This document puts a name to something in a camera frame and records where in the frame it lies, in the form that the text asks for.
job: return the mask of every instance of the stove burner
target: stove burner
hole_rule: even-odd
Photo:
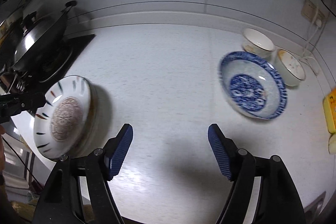
[[[41,71],[39,73],[43,75],[43,77],[39,80],[39,83],[47,82],[58,73],[69,60],[72,52],[73,47],[67,45],[65,48],[61,48],[57,51],[53,57],[48,58],[48,60],[41,66]]]

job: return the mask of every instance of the blue patterned plate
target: blue patterned plate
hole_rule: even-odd
[[[287,105],[287,91],[278,71],[250,52],[231,52],[219,65],[229,102],[242,114],[260,119],[278,117]]]

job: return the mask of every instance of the white bowl with brush stroke pattern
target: white bowl with brush stroke pattern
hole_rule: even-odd
[[[90,85],[83,77],[67,76],[45,97],[46,104],[36,111],[34,141],[43,156],[56,159],[67,153],[83,132],[90,109]]]

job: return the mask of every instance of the kitchen counter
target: kitchen counter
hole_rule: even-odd
[[[300,87],[288,89],[285,112],[273,121],[260,121],[229,106],[217,74],[221,57],[241,50],[242,35],[173,24],[92,31],[96,37],[67,75],[86,77],[97,89],[100,121],[88,151],[102,147],[124,123],[133,127],[122,169],[109,182],[122,216],[143,223],[216,222],[231,183],[221,175],[208,143],[212,123],[255,156],[279,155],[304,207],[324,191],[325,204],[329,200],[336,176],[322,108],[330,87],[322,73],[317,78],[304,65],[307,78]],[[52,169],[54,163],[34,145],[34,118],[24,112],[12,119]],[[252,221],[259,182],[256,178],[245,223]],[[81,187],[88,198],[85,183]]]

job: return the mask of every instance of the white cable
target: white cable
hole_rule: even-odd
[[[310,65],[308,59],[313,59],[318,65],[319,65],[319,63],[317,62],[317,60],[315,59],[315,57],[310,56],[310,55],[312,55],[312,53],[310,51],[308,51],[307,48],[308,48],[308,45],[310,44],[310,41],[312,40],[312,38],[317,33],[318,29],[322,26],[321,20],[317,19],[318,14],[319,14],[319,0],[316,0],[315,15],[314,15],[314,17],[311,20],[311,23],[309,25],[306,45],[303,47],[303,52],[302,52],[301,58],[299,59],[301,62],[303,62],[303,60],[307,61],[307,65],[311,68],[311,70],[313,71],[313,73],[315,75],[318,75],[320,73],[320,68],[318,69],[318,71],[315,71],[313,69],[313,67]],[[311,37],[309,37],[310,30],[311,30],[311,27],[313,26],[313,24],[316,24],[316,29],[315,29],[314,33],[311,35]]]

